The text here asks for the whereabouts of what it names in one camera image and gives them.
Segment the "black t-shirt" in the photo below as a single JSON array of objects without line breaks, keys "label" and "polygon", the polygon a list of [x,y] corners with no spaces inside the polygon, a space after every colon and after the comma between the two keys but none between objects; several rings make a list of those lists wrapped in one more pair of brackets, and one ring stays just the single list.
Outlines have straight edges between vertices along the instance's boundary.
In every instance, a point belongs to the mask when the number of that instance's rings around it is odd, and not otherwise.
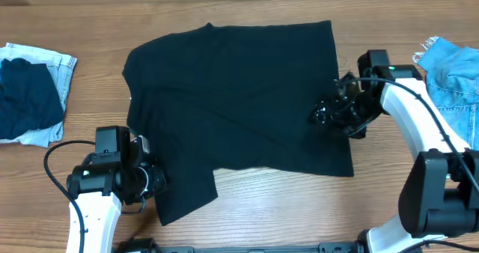
[{"label": "black t-shirt", "polygon": [[127,125],[165,174],[163,225],[216,199],[219,168],[354,174],[348,137],[311,120],[338,77],[329,21],[165,35],[133,49],[123,77]]}]

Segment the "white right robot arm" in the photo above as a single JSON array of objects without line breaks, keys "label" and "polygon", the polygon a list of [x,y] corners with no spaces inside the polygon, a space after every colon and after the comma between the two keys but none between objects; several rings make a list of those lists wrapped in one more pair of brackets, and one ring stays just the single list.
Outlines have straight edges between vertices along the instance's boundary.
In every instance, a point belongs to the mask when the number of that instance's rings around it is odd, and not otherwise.
[{"label": "white right robot arm", "polygon": [[478,152],[446,123],[412,65],[372,66],[348,73],[317,102],[311,121],[321,129],[364,138],[366,126],[390,115],[412,154],[413,166],[397,215],[362,231],[351,243],[321,243],[319,252],[420,252],[430,244],[478,232]]}]

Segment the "folded navy garment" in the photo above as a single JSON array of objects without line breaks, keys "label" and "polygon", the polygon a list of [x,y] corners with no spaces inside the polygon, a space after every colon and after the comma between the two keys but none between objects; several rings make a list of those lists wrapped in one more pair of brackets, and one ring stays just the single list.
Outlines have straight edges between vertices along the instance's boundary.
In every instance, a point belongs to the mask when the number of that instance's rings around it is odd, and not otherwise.
[{"label": "folded navy garment", "polygon": [[23,58],[1,61],[2,139],[47,129],[63,118],[60,97],[45,64],[32,64]]}]

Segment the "folded light denim garment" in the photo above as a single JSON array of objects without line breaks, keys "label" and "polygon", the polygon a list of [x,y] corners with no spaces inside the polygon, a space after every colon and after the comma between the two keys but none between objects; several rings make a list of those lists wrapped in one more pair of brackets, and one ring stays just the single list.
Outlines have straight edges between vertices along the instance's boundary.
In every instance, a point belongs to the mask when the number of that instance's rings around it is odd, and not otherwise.
[{"label": "folded light denim garment", "polygon": [[[58,91],[60,104],[67,110],[67,98],[78,59],[53,50],[34,46],[25,46],[15,43],[6,43],[1,48],[1,60],[23,58],[31,64],[45,64],[49,70],[55,87]],[[51,142],[62,140],[64,136],[64,122],[60,122],[47,129],[29,130],[14,139],[2,139],[2,144],[20,143],[38,147],[48,147]]]}]

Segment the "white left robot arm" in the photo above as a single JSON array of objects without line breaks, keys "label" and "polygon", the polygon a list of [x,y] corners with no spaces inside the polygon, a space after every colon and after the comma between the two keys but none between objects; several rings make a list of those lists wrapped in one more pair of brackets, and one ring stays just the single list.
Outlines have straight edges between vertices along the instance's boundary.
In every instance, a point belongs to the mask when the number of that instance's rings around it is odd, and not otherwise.
[{"label": "white left robot arm", "polygon": [[73,169],[68,252],[111,252],[123,205],[141,204],[166,186],[158,160],[142,135],[102,140],[90,162]]}]

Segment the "blue denim jeans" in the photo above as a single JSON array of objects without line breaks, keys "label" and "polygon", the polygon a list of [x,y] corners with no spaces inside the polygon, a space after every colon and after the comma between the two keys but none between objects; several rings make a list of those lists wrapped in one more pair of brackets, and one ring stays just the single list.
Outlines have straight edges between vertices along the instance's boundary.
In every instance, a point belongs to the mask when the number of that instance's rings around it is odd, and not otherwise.
[{"label": "blue denim jeans", "polygon": [[478,149],[478,50],[431,37],[412,60],[426,72],[430,99],[454,132]]}]

